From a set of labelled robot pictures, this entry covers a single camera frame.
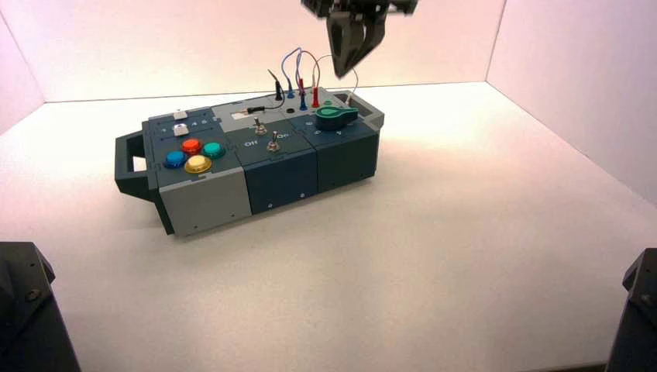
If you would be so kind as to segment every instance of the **white backdrop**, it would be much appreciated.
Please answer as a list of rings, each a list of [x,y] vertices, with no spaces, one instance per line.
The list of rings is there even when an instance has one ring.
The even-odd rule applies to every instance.
[[[363,85],[482,81],[504,0],[421,0],[390,16]],[[329,51],[299,0],[0,0],[48,102],[263,91],[298,44]],[[326,61],[326,86],[337,82]]]
[[[9,29],[0,17],[0,134],[43,102]]]
[[[653,203],[655,16],[655,0],[508,0],[488,76]]]

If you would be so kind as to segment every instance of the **robotic arm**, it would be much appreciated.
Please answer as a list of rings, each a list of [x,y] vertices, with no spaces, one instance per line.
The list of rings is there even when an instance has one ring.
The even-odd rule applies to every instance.
[[[384,39],[388,13],[413,14],[418,0],[301,0],[326,18],[333,67],[345,76]]]

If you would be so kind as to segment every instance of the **screw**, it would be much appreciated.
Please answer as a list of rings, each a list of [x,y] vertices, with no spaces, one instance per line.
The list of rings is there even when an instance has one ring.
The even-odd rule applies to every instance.
[[[39,297],[41,297],[41,291],[39,291],[38,289],[32,289],[31,291],[27,292],[27,294],[25,295],[25,301],[32,302]]]

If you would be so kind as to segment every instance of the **green lever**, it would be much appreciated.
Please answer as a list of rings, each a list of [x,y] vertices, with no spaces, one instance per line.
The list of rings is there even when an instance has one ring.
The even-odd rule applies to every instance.
[[[315,115],[315,127],[319,130],[339,130],[358,119],[357,108],[340,108],[335,106],[322,106]]]

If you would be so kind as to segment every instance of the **black wire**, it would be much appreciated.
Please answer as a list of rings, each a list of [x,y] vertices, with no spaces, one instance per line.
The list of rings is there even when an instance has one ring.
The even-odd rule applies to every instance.
[[[285,105],[285,92],[283,91],[283,87],[280,85],[280,81],[278,81],[278,77],[271,72],[271,70],[267,69],[269,73],[271,74],[271,77],[276,81],[276,86],[277,88],[280,87],[280,95],[283,97],[283,101],[280,102],[280,105],[276,107],[265,107],[265,106],[258,106],[258,107],[249,107],[246,109],[246,112],[249,114],[253,114],[254,112],[258,111],[265,111],[265,110],[275,110],[275,109],[280,109]]]

